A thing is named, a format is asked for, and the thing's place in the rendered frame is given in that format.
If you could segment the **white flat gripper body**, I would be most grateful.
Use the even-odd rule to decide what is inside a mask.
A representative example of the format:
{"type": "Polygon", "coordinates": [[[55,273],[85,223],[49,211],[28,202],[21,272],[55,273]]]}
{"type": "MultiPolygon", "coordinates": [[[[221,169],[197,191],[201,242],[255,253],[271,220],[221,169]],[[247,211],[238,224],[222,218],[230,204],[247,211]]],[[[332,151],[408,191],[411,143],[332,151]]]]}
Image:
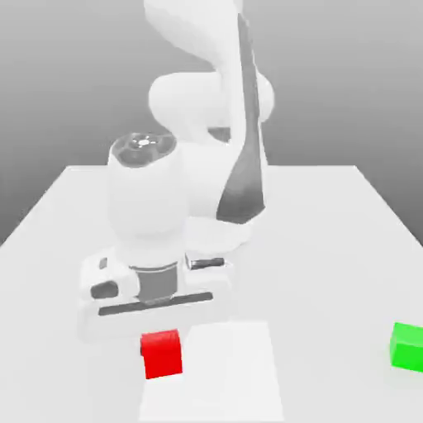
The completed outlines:
{"type": "Polygon", "coordinates": [[[76,333],[84,342],[96,342],[223,321],[233,294],[232,282],[211,281],[188,284],[168,300],[146,304],[124,298],[115,281],[96,283],[81,292],[76,333]]]}

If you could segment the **small red cube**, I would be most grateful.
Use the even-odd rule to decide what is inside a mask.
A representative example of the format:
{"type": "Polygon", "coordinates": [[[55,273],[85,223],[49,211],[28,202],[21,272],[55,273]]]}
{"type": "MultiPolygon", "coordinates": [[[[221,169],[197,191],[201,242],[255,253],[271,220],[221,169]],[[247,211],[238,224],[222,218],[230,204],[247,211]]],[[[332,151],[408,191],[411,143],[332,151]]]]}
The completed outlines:
{"type": "Polygon", "coordinates": [[[140,337],[145,378],[161,378],[183,372],[182,348],[178,330],[145,333],[140,337]]]}

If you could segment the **small green cube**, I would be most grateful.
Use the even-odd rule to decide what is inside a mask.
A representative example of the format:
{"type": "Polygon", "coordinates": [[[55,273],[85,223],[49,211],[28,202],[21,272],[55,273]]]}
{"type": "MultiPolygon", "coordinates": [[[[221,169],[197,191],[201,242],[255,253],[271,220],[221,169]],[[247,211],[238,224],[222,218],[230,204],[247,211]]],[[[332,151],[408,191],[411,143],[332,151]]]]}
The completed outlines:
{"type": "Polygon", "coordinates": [[[395,322],[389,355],[393,367],[423,373],[423,326],[395,322]]]}

